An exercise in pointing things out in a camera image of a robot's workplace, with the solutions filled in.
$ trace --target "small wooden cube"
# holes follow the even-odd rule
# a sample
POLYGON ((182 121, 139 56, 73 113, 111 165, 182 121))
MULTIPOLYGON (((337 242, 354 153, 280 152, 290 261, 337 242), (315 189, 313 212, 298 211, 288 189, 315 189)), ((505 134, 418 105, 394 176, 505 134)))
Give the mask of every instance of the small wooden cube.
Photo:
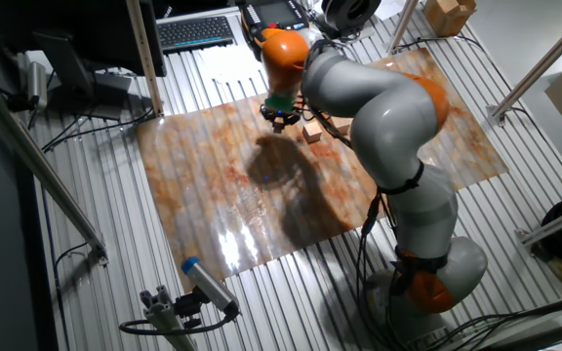
POLYGON ((340 134, 345 136, 348 134, 348 130, 350 130, 352 118, 331 117, 331 123, 340 131, 340 134))
POLYGON ((320 140, 322 136, 322 129, 320 124, 316 121, 309 122, 302 127, 302 136, 307 143, 312 143, 320 140))

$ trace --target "keyboard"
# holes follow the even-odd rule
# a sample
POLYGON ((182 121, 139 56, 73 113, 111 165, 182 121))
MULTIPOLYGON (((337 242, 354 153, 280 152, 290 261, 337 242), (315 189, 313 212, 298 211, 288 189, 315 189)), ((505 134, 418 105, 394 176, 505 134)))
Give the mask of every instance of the keyboard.
POLYGON ((233 33, 225 16, 162 23, 157 28, 164 53, 233 43, 233 33))

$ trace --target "monitor stand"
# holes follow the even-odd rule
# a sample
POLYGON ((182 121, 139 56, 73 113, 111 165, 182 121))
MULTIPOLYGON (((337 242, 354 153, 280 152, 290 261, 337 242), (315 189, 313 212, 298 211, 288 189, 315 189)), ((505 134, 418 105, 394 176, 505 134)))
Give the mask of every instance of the monitor stand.
MULTIPOLYGON (((95 74, 73 48, 72 36, 68 33, 35 31, 34 38, 60 81, 59 86, 49 91, 48 109, 64 114, 90 114, 120 120, 122 111, 129 109, 127 100, 132 79, 95 74)), ((144 106, 151 105, 150 99, 143 102, 146 102, 144 106)))

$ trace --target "blue cap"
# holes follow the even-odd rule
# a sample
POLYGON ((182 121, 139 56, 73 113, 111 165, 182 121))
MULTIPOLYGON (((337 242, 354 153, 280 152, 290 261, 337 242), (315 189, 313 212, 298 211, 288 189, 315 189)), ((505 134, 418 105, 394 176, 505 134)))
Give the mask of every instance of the blue cap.
POLYGON ((181 265, 181 270, 183 271, 183 274, 187 275, 187 273, 190 271, 190 269, 192 269, 192 267, 194 267, 194 265, 196 263, 200 262, 200 261, 201 260, 197 256, 192 256, 192 257, 188 258, 187 260, 185 260, 183 262, 183 264, 181 265))

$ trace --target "slotted aluminum surface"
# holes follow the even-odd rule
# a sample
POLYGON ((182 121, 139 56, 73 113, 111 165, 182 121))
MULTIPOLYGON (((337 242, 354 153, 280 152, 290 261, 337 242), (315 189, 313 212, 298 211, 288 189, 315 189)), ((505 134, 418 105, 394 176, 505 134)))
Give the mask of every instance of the slotted aluminum surface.
MULTIPOLYGON (((241 36, 235 9, 209 13, 227 15, 238 45, 241 36)), ((376 33, 352 45, 363 63, 382 58, 398 17, 373 20, 376 33)), ((466 27, 462 35, 475 38, 466 27)), ((421 10, 414 14, 402 43, 430 37, 421 10)), ((531 230, 545 211, 562 200, 562 159, 544 141, 526 116, 509 113, 504 129, 490 124, 485 106, 497 104, 508 87, 477 48, 463 41, 430 42, 427 47, 510 172, 462 189, 456 236, 467 236, 483 247, 489 270, 474 293, 452 311, 447 322, 459 325, 484 314, 517 311, 562 298, 562 286, 552 273, 518 245, 513 229, 531 230)), ((260 78, 218 83, 205 69, 198 51, 166 57, 168 76, 159 79, 166 114, 191 112, 265 93, 260 78)), ((144 78, 134 78, 131 93, 148 97, 144 78)), ((138 116, 134 105, 123 120, 138 116)), ((32 131, 39 145, 57 136, 71 117, 39 119, 32 131)), ((114 122, 81 117, 73 129, 88 131, 114 122)), ((137 141, 125 127, 88 134, 48 153, 53 167, 91 222, 102 233, 109 263, 87 262, 87 248, 65 257, 59 265, 63 319, 70 348, 76 350, 167 350, 162 337, 121 333, 118 325, 141 319, 139 292, 166 285, 173 296, 183 293, 177 268, 148 187, 137 141)), ((43 201, 37 185, 42 235, 48 261, 81 244, 82 237, 51 197, 43 201), (53 252, 50 250, 50 236, 53 252)), ((384 223, 369 239, 369 271, 383 269, 393 259, 393 235, 384 223)), ((358 233, 351 231, 226 279, 241 303, 242 317, 221 330, 194 336, 200 350, 374 349, 354 316, 354 263, 358 233)), ((64 327, 56 298, 54 272, 48 269, 60 349, 64 327)), ((203 325, 221 319, 213 307, 202 312, 203 325)))

